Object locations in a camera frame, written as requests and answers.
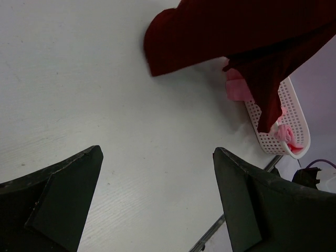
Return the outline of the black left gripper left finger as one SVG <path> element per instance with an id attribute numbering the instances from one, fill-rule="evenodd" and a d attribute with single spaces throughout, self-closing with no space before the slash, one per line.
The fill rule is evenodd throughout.
<path id="1" fill-rule="evenodd" d="M 77 251 L 103 161 L 98 145 L 1 184 L 1 251 Z"/>

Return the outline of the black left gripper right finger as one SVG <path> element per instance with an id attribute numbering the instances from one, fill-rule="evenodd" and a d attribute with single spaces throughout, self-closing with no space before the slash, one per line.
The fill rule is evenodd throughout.
<path id="1" fill-rule="evenodd" d="M 233 251 L 335 251 L 335 194 L 284 180 L 225 148 L 213 161 Z"/>

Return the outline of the dark red t shirt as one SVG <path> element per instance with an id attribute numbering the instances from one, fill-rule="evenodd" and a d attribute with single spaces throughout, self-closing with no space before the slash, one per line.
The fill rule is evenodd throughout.
<path id="1" fill-rule="evenodd" d="M 261 109 L 258 131 L 282 114 L 278 88 L 335 36 L 335 1 L 181 1 L 144 36 L 152 76 L 219 57 L 237 70 Z"/>

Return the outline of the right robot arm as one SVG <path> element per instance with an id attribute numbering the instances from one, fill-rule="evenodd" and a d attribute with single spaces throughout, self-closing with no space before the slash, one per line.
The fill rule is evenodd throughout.
<path id="1" fill-rule="evenodd" d="M 292 182 L 319 191 L 335 193 L 335 169 L 318 167 L 300 169 L 294 174 Z"/>

